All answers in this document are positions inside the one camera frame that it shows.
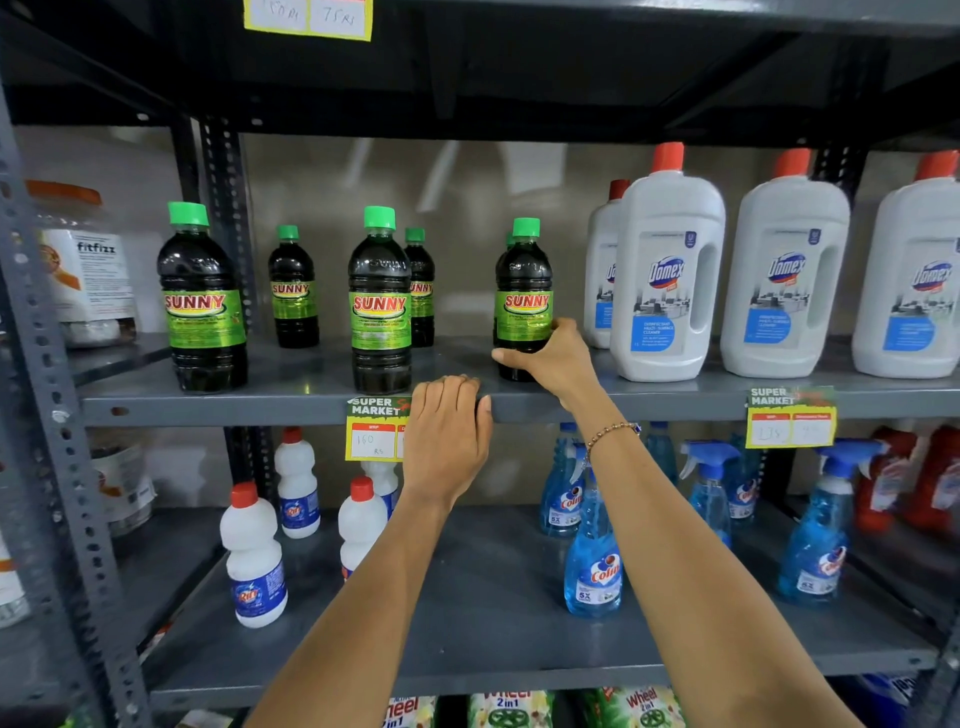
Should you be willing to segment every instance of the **colin logo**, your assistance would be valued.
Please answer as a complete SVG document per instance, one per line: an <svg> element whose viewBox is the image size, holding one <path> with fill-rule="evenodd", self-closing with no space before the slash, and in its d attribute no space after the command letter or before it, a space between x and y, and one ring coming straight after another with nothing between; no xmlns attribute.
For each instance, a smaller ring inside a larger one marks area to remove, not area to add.
<svg viewBox="0 0 960 728"><path fill-rule="evenodd" d="M780 257L775 257L770 264L770 272L767 278L771 283L782 283L783 285L796 285L797 276L803 271L806 265L806 256L802 253L784 253Z"/></svg>
<svg viewBox="0 0 960 728"><path fill-rule="evenodd" d="M736 499L741 503L753 503L756 499L756 480L750 479L736 488Z"/></svg>
<svg viewBox="0 0 960 728"><path fill-rule="evenodd" d="M237 601L241 604L254 604L260 598L260 590L253 584L237 590Z"/></svg>
<svg viewBox="0 0 960 728"><path fill-rule="evenodd" d="M353 313L365 319L398 319L406 309L406 296L353 297Z"/></svg>
<svg viewBox="0 0 960 728"><path fill-rule="evenodd" d="M309 283L271 283L276 299L302 299L310 295Z"/></svg>
<svg viewBox="0 0 960 728"><path fill-rule="evenodd" d="M661 291L672 291L677 287L677 281L684 274L684 259L669 255L650 266L650 279L647 281L652 288Z"/></svg>
<svg viewBox="0 0 960 728"><path fill-rule="evenodd" d="M921 293L939 293L950 277L953 266L945 260L934 260L917 271L913 277L914 290Z"/></svg>
<svg viewBox="0 0 960 728"><path fill-rule="evenodd" d="M550 307L549 293L508 293L503 308L510 313L533 316Z"/></svg>
<svg viewBox="0 0 960 728"><path fill-rule="evenodd" d="M847 559L847 547L838 546L830 553L820 557L818 566L824 576L835 576L843 569L843 563Z"/></svg>
<svg viewBox="0 0 960 728"><path fill-rule="evenodd" d="M583 489L581 489L579 485L576 485L560 496L560 507L565 511L572 511L583 501Z"/></svg>
<svg viewBox="0 0 960 728"><path fill-rule="evenodd" d="M163 297L163 305L171 316L191 319L224 313L227 310L224 306L226 299L223 293L168 293Z"/></svg>
<svg viewBox="0 0 960 728"><path fill-rule="evenodd" d="M612 553L590 567L590 581L607 586L620 573L620 554Z"/></svg>

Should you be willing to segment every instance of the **green bottle cap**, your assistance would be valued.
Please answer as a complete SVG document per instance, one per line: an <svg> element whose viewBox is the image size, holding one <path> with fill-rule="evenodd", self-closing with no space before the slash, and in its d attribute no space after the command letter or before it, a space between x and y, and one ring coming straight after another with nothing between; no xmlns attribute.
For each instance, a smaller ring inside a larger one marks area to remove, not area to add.
<svg viewBox="0 0 960 728"><path fill-rule="evenodd" d="M514 237L540 237L540 218L515 217Z"/></svg>
<svg viewBox="0 0 960 728"><path fill-rule="evenodd" d="M364 228L388 228L396 230L396 212L392 207L369 205L363 208Z"/></svg>
<svg viewBox="0 0 960 728"><path fill-rule="evenodd" d="M206 206L200 203L167 203L171 225L203 225L210 227Z"/></svg>

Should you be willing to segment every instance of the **plastic jar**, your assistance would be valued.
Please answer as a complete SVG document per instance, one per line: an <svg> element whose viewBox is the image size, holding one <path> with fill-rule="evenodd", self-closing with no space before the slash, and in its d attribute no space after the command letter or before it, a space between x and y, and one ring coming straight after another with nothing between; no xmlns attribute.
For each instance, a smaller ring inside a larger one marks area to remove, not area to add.
<svg viewBox="0 0 960 728"><path fill-rule="evenodd" d="M23 594L20 577L13 570L13 560L0 534L0 629L10 627L30 615L30 604Z"/></svg>
<svg viewBox="0 0 960 728"><path fill-rule="evenodd" d="M133 289L120 236L95 189L26 180L64 343L71 349L136 337Z"/></svg>
<svg viewBox="0 0 960 728"><path fill-rule="evenodd" d="M116 427L90 429L86 436L110 536L123 536L146 523L154 510L156 491L139 437Z"/></svg>

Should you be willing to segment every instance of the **person's left arm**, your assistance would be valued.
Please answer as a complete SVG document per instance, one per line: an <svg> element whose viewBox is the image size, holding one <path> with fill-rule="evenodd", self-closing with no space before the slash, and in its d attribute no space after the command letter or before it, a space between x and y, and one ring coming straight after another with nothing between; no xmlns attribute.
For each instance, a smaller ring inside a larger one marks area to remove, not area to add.
<svg viewBox="0 0 960 728"><path fill-rule="evenodd" d="M493 428L480 382L414 390L403 490L376 544L267 688L248 728L380 728L410 619L454 501L479 472Z"/></svg>

